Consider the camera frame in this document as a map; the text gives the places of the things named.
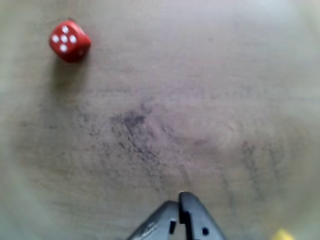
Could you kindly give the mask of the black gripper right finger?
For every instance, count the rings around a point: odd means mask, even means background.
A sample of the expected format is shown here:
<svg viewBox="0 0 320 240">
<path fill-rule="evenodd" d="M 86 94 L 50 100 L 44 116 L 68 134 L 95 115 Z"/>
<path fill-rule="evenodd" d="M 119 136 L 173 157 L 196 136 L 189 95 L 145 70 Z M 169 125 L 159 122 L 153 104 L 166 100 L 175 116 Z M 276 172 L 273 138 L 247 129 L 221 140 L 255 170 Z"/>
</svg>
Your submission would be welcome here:
<svg viewBox="0 0 320 240">
<path fill-rule="evenodd" d="M 200 199 L 191 192 L 178 195 L 179 223 L 187 240 L 226 240 L 220 227 Z"/>
</svg>

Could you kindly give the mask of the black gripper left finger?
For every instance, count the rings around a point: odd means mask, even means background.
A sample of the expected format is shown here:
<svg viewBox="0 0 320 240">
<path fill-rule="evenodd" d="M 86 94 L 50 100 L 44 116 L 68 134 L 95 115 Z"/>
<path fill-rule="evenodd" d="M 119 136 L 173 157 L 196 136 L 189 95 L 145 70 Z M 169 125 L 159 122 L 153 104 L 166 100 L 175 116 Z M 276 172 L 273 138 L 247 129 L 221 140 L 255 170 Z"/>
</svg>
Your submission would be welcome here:
<svg viewBox="0 0 320 240">
<path fill-rule="evenodd" d="M 168 240 L 174 234 L 178 221 L 178 202 L 167 200 L 127 240 Z"/>
</svg>

